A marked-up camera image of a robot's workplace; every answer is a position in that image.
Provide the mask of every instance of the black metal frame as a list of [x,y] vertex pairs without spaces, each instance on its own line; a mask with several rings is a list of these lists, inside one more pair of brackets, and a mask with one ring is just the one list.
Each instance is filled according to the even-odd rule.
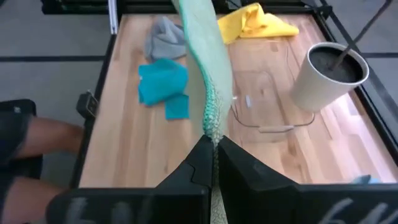
[[[121,14],[129,14],[129,13],[164,13],[164,14],[172,14],[175,13],[175,9],[169,7],[168,4],[159,4],[159,1],[156,0],[151,0],[148,1],[150,2],[150,7],[148,4],[143,4],[142,2],[138,2],[136,5],[133,7],[133,4],[126,4],[125,0],[117,0],[118,4],[118,19],[120,22]],[[346,38],[347,42],[350,43],[352,42],[351,37],[348,35],[347,31],[344,29],[344,27],[341,25],[339,20],[337,19],[336,15],[334,14],[333,10],[331,10],[331,6],[329,6],[325,0],[321,0],[323,3],[323,6],[317,6],[313,0],[304,0],[304,2],[300,1],[289,1],[286,0],[283,4],[274,4],[274,5],[268,5],[265,7],[264,10],[266,12],[271,12],[274,14],[309,14],[312,15],[315,22],[317,23],[319,29],[321,30],[324,38],[326,41],[330,42],[336,42],[335,37],[331,33],[331,30],[329,29],[328,25],[326,24],[326,19],[328,17],[331,17],[333,19],[333,22],[337,23],[337,26]],[[226,7],[216,7],[216,12],[223,14],[223,13],[228,13],[231,12],[232,10],[226,8]],[[95,97],[99,100],[101,97],[103,85],[106,79],[106,74],[108,71],[108,65],[109,61],[112,55],[112,50],[113,50],[113,45],[116,40],[116,36],[112,35],[111,40],[109,41],[108,45],[108,50],[106,53],[106,59],[104,61],[102,70],[101,70],[101,75],[99,76],[98,84],[96,87],[95,91]],[[355,51],[358,53],[362,54],[357,46],[355,46]],[[373,57],[379,57],[382,55],[378,54],[372,54],[370,56]],[[357,87],[355,89],[356,94],[358,95],[359,99],[361,100],[361,103],[363,104],[366,112],[368,113],[371,121],[375,125],[378,133],[380,134],[384,144],[388,148],[394,162],[398,164],[398,143],[397,143],[397,138],[398,136],[398,119],[395,120],[395,117],[398,114],[394,114],[394,110],[392,107],[397,107],[397,105],[394,103],[391,105],[390,100],[392,99],[391,96],[388,95],[386,89],[378,80],[377,76],[374,74],[373,69],[370,68],[370,82],[365,82],[361,86]],[[85,162],[85,156],[87,153],[88,145],[90,142],[90,137],[91,137],[91,132],[94,126],[95,119],[90,118],[87,119],[85,122],[85,137],[83,139],[82,145],[81,145],[81,150],[80,154],[78,156],[78,160],[75,165],[75,171],[73,175],[73,179],[71,182],[71,187],[78,187],[78,183],[80,181],[81,177],[81,172],[83,168],[83,164]]]

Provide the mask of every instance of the white cup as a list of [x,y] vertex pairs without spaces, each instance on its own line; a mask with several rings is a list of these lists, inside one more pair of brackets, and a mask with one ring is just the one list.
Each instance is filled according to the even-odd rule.
[[320,73],[310,61],[310,52],[319,47],[330,47],[340,50],[346,48],[341,44],[322,42],[313,45],[305,55],[300,73],[293,85],[290,95],[293,102],[299,108],[314,112],[319,111],[339,96],[344,95],[362,84],[369,76],[369,67],[365,59],[354,50],[350,50],[348,55],[352,56],[362,68],[362,78],[354,83],[345,83],[326,77],[324,74]]

